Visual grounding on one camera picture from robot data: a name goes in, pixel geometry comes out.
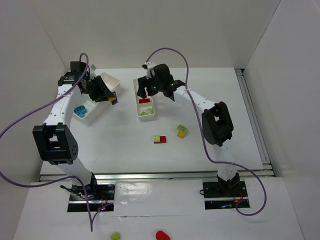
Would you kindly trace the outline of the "red yellow purple lego stack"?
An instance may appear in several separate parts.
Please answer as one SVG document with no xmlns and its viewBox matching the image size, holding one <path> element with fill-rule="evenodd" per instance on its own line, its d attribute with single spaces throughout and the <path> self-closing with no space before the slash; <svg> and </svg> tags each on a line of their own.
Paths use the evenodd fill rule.
<svg viewBox="0 0 320 240">
<path fill-rule="evenodd" d="M 115 105 L 115 104 L 118 103 L 118 97 L 117 97 L 117 94 L 116 94 L 115 91 L 113 92 L 113 96 L 108 98 L 108 101 L 109 101 L 112 105 Z"/>
</svg>

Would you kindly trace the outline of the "red lego brick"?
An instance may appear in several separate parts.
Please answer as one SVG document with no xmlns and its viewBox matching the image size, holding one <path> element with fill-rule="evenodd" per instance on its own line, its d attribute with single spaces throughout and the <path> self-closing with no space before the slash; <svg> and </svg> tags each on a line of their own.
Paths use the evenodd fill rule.
<svg viewBox="0 0 320 240">
<path fill-rule="evenodd" d="M 150 103 L 152 100 L 150 98 L 142 98 L 138 100 L 139 104 L 146 104 L 146 103 Z"/>
</svg>

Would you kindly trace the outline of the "teal arched lego brick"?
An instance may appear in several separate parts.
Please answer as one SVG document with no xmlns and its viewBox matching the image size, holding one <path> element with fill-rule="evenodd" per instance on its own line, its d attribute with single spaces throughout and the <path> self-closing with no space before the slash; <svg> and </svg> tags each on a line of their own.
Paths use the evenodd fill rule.
<svg viewBox="0 0 320 240">
<path fill-rule="evenodd" d="M 84 114 L 87 113 L 87 109 L 86 109 L 86 107 L 84 105 L 80 105 L 80 106 L 74 108 L 74 113 L 76 115 L 80 115 L 80 114 L 84 115 Z"/>
</svg>

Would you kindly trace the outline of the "lime lego brick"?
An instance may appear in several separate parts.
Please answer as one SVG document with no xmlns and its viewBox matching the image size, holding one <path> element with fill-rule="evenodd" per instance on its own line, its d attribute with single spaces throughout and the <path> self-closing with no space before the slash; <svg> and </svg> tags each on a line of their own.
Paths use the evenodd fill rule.
<svg viewBox="0 0 320 240">
<path fill-rule="evenodd" d="M 140 116 L 148 116 L 148 115 L 152 115 L 153 114 L 153 110 L 152 108 L 148 108 L 143 110 L 139 115 Z"/>
</svg>

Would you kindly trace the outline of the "lime and red lego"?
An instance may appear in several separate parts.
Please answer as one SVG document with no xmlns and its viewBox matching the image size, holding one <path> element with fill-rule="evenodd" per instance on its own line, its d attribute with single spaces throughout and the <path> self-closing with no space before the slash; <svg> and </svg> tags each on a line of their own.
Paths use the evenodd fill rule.
<svg viewBox="0 0 320 240">
<path fill-rule="evenodd" d="M 153 143 L 154 144 L 163 144 L 167 142 L 167 138 L 164 135 L 154 135 L 153 136 Z"/>
</svg>

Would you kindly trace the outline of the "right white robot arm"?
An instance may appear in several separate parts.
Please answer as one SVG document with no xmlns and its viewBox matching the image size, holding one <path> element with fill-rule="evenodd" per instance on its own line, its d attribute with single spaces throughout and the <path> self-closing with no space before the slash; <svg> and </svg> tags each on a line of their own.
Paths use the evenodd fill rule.
<svg viewBox="0 0 320 240">
<path fill-rule="evenodd" d="M 213 147 L 215 157 L 211 162 L 219 165 L 218 186 L 222 193 L 230 192 L 240 182 L 240 176 L 230 146 L 234 125 L 227 105 L 222 101 L 207 100 L 188 88 L 185 82 L 175 80 L 164 63 L 157 65 L 147 61 L 142 68 L 146 75 L 137 79 L 137 95 L 145 99 L 163 93 L 172 101 L 195 111 L 203 142 Z"/>
</svg>

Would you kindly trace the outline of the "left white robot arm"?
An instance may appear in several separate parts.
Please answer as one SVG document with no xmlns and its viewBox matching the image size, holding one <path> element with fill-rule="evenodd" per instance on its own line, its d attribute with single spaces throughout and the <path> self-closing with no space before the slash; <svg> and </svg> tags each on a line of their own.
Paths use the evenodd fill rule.
<svg viewBox="0 0 320 240">
<path fill-rule="evenodd" d="M 74 109 L 82 94 L 87 94 L 94 102 L 115 101 L 114 87 L 106 84 L 101 76 L 92 80 L 84 78 L 87 89 L 75 86 L 78 76 L 65 75 L 58 81 L 58 101 L 42 125 L 34 126 L 32 134 L 43 161 L 58 167 L 67 176 L 73 176 L 70 192 L 76 195 L 100 193 L 95 175 L 89 171 L 78 157 L 79 145 L 70 130 Z"/>
</svg>

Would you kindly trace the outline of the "left white compartment tray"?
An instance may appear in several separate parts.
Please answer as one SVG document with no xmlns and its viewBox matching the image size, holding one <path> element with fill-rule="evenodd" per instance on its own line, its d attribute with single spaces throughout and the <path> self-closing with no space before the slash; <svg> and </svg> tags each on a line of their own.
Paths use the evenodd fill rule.
<svg viewBox="0 0 320 240">
<path fill-rule="evenodd" d="M 115 78 L 111 75 L 109 75 L 106 72 L 102 72 L 100 74 L 101 77 L 109 77 L 109 78 Z M 120 96 L 122 93 L 122 86 L 120 83 L 120 80 L 115 78 L 117 80 L 117 86 L 115 87 L 115 92 L 117 97 Z M 80 100 L 76 104 L 76 107 L 78 106 L 85 106 L 87 112 L 85 114 L 84 118 L 80 118 L 77 114 L 73 113 L 73 117 L 83 124 L 90 125 L 107 107 L 111 105 L 109 101 L 103 101 L 103 102 L 94 102 L 90 99 L 90 97 L 87 94 L 83 94 L 80 97 Z"/>
</svg>

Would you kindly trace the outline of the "white compartment tray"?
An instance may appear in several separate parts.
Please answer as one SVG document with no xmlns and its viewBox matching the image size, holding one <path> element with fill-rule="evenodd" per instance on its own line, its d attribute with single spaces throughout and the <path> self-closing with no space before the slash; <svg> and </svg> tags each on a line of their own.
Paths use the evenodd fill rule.
<svg viewBox="0 0 320 240">
<path fill-rule="evenodd" d="M 155 104 L 154 104 L 153 98 L 151 96 L 148 96 L 147 98 L 151 99 L 151 102 L 139 104 L 139 99 L 142 99 L 142 98 L 137 96 L 137 90 L 138 90 L 138 80 L 137 79 L 133 79 L 133 87 L 134 87 L 135 105 L 136 105 L 136 112 L 137 112 L 138 119 L 141 122 L 151 121 L 156 115 L 156 109 L 155 109 Z M 147 110 L 149 108 L 152 108 L 152 112 L 153 112 L 152 115 L 140 116 L 140 113 L 142 111 Z"/>
<path fill-rule="evenodd" d="M 106 72 L 102 72 L 100 74 L 101 77 L 109 77 L 109 78 L 115 78 L 111 75 L 109 75 Z M 117 97 L 120 96 L 122 93 L 122 86 L 120 83 L 120 80 L 115 78 L 117 80 L 117 86 L 115 87 L 115 92 Z M 87 112 L 85 114 L 84 118 L 80 118 L 77 114 L 73 113 L 73 117 L 83 124 L 90 125 L 107 107 L 111 105 L 109 101 L 103 101 L 103 102 L 94 102 L 90 99 L 90 97 L 87 94 L 83 94 L 80 97 L 80 100 L 76 104 L 76 107 L 78 106 L 85 106 Z"/>
</svg>

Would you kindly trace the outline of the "centre white compartment tray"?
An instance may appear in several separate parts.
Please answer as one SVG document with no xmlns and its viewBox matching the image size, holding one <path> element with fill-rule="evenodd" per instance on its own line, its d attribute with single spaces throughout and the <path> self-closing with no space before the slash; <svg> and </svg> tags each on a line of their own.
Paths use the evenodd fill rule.
<svg viewBox="0 0 320 240">
<path fill-rule="evenodd" d="M 136 112 L 137 112 L 138 119 L 141 122 L 151 121 L 156 115 L 156 109 L 155 109 L 155 104 L 154 104 L 153 98 L 151 96 L 148 96 L 147 98 L 151 99 L 151 102 L 139 104 L 139 99 L 142 99 L 142 98 L 137 96 L 137 90 L 138 90 L 138 80 L 137 79 L 133 79 L 133 87 L 134 87 L 135 105 L 136 105 Z M 140 113 L 142 111 L 147 110 L 149 108 L 152 108 L 152 112 L 153 112 L 152 115 L 140 116 Z"/>
</svg>

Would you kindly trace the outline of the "lime and yellow lego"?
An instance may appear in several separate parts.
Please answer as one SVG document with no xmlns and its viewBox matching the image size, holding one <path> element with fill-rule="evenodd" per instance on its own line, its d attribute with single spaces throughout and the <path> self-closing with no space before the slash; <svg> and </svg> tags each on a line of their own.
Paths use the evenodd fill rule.
<svg viewBox="0 0 320 240">
<path fill-rule="evenodd" d="M 185 126 L 179 124 L 177 127 L 177 136 L 181 139 L 183 139 L 186 135 L 186 133 L 188 132 L 188 128 L 186 128 Z"/>
</svg>

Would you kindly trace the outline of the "lime lego foreground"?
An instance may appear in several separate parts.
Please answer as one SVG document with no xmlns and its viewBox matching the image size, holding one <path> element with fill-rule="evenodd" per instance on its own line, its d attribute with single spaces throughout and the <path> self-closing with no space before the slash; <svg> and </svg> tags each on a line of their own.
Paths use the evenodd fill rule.
<svg viewBox="0 0 320 240">
<path fill-rule="evenodd" d="M 120 233 L 115 232 L 110 236 L 110 240 L 120 240 Z"/>
</svg>

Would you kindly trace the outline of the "red oval lego foreground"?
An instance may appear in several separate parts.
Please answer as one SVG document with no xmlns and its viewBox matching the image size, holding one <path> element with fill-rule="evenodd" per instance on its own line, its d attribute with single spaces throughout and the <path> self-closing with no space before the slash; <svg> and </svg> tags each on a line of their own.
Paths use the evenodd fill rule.
<svg viewBox="0 0 320 240">
<path fill-rule="evenodd" d="M 156 240 L 171 240 L 170 236 L 162 230 L 159 230 L 155 234 Z"/>
</svg>

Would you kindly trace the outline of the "front aluminium rail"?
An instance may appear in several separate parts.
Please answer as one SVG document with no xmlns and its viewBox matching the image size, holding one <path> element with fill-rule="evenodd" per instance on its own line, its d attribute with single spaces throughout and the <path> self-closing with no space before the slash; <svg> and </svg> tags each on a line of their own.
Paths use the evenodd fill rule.
<svg viewBox="0 0 320 240">
<path fill-rule="evenodd" d="M 258 177 L 274 177 L 274 171 L 272 169 L 264 169 L 254 171 Z M 252 173 L 248 171 L 239 171 L 241 178 L 254 177 Z M 174 180 L 174 179 L 209 179 L 215 178 L 217 172 L 215 171 L 201 171 L 201 172 L 173 172 L 173 173 L 124 173 L 124 174 L 95 174 L 98 181 L 117 181 L 117 180 Z M 41 175 L 39 177 L 40 182 L 49 182 L 62 178 L 62 175 Z"/>
</svg>

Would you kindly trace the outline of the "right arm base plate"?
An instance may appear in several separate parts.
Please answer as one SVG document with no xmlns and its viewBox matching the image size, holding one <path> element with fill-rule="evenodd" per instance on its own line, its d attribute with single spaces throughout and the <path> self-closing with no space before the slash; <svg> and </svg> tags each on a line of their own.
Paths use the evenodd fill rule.
<svg viewBox="0 0 320 240">
<path fill-rule="evenodd" d="M 203 182 L 199 194 L 204 198 L 205 210 L 250 208 L 247 187 L 240 181 L 232 190 L 223 193 L 217 181 Z"/>
</svg>

